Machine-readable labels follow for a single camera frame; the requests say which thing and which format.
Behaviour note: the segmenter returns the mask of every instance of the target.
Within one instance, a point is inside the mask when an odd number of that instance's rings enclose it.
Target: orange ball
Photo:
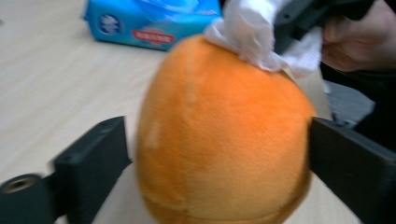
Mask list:
[[[135,166],[162,224],[282,223],[309,189],[316,112],[284,72],[202,35],[166,57],[143,104]]]

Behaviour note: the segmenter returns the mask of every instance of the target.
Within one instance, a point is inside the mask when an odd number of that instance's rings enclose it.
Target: wooden table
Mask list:
[[[139,108],[166,52],[94,41],[84,7],[81,0],[0,0],[0,183],[50,174],[49,161],[96,123],[117,116],[126,116],[134,155]],[[328,118],[320,76],[299,82]],[[94,223],[155,223],[139,197],[133,165]],[[359,221],[316,178],[287,223]]]

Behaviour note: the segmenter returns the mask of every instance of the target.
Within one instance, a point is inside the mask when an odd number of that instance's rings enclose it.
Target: human hand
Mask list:
[[[396,68],[396,15],[375,0],[361,21],[331,20],[323,31],[322,61],[344,72]]]

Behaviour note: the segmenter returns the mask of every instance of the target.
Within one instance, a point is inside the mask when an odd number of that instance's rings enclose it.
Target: white tissue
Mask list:
[[[277,12],[290,0],[229,0],[223,18],[205,30],[208,41],[238,53],[243,61],[270,72],[289,70],[306,77],[318,70],[321,29],[314,28],[295,40],[281,54],[274,53],[274,22]]]

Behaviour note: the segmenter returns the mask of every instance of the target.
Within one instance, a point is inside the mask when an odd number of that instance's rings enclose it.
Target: orange fabric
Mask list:
[[[139,120],[135,166],[148,209],[162,224],[282,223],[309,188],[313,116],[286,74],[201,35],[185,39]]]

